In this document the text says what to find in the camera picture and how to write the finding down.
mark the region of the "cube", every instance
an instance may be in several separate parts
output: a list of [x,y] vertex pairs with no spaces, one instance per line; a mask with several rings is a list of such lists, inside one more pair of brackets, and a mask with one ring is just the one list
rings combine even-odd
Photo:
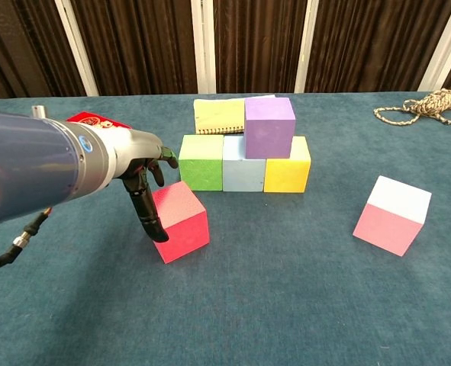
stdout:
[[181,179],[193,191],[222,190],[224,135],[185,135],[179,152]]
[[267,159],[264,191],[274,193],[303,193],[310,173],[311,157],[307,139],[294,136],[287,159]]
[[296,117],[289,98],[246,98],[246,158],[289,157]]
[[154,242],[168,264],[210,242],[207,211],[188,185],[180,181],[153,193],[157,213],[168,233],[167,242]]
[[432,194],[380,175],[354,236],[403,256],[425,224]]
[[265,159],[246,159],[243,136],[224,137],[224,191],[262,192]]

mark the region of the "notebook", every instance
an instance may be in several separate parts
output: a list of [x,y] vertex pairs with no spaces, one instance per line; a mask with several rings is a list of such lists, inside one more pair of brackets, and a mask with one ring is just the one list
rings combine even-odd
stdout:
[[[261,95],[251,98],[274,98]],[[244,128],[245,98],[195,99],[195,129],[198,135],[241,133]]]

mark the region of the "white cube face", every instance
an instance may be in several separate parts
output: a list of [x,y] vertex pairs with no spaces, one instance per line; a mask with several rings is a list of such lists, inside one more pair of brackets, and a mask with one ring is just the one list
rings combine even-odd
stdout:
[[243,135],[224,136],[223,160],[244,160],[246,158],[246,141]]
[[380,175],[368,204],[424,224],[431,196],[430,192]]

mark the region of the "red box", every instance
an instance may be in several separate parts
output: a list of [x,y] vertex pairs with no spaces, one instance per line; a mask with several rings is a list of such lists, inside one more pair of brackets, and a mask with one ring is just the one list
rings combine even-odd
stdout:
[[111,120],[110,118],[103,117],[91,112],[78,113],[77,115],[68,118],[67,121],[80,122],[81,124],[88,124],[89,126],[99,128],[115,128],[115,127],[131,128],[126,124],[117,122],[116,120]]
[[153,193],[157,213],[169,235],[154,242],[164,263],[170,263],[210,242],[207,211],[188,185],[180,181]]

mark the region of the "red cardboard box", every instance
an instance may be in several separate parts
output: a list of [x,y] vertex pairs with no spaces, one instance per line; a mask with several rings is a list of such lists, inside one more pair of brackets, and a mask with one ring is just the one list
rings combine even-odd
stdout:
[[78,113],[76,116],[68,118],[67,120],[69,122],[80,122],[81,124],[88,124],[90,126],[99,128],[115,128],[115,127],[132,128],[126,124],[117,122],[116,120],[111,120],[110,118],[103,117],[91,112],[81,112]]

